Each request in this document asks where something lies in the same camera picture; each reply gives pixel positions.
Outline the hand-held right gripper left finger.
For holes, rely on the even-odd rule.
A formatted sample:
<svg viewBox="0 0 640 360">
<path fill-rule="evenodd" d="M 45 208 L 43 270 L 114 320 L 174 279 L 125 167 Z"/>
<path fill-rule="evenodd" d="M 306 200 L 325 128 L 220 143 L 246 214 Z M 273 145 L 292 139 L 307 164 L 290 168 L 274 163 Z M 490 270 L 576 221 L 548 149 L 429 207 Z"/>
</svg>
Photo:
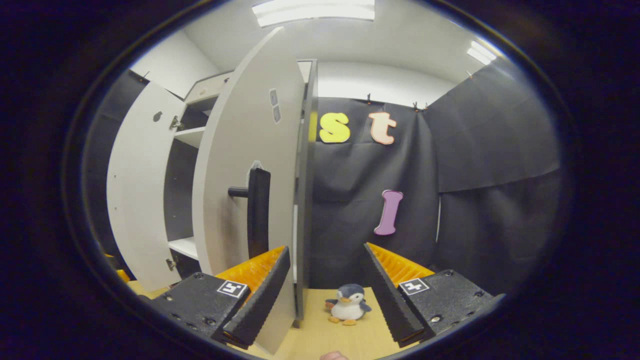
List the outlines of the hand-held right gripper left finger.
<svg viewBox="0 0 640 360">
<path fill-rule="evenodd" d="M 202 338 L 247 349 L 265 325 L 290 266 L 290 249 L 279 246 L 216 276 L 196 272 L 150 305 Z"/>
</svg>

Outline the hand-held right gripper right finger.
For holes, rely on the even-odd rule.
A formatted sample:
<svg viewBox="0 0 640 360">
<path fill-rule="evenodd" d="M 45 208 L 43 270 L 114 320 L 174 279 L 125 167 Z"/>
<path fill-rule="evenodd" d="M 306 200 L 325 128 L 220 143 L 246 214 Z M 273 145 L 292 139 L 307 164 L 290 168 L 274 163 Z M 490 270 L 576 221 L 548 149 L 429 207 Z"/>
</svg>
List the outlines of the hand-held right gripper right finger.
<svg viewBox="0 0 640 360">
<path fill-rule="evenodd" d="M 501 302 L 454 269 L 434 272 L 376 244 L 364 244 L 362 267 L 399 347 L 444 337 Z"/>
</svg>

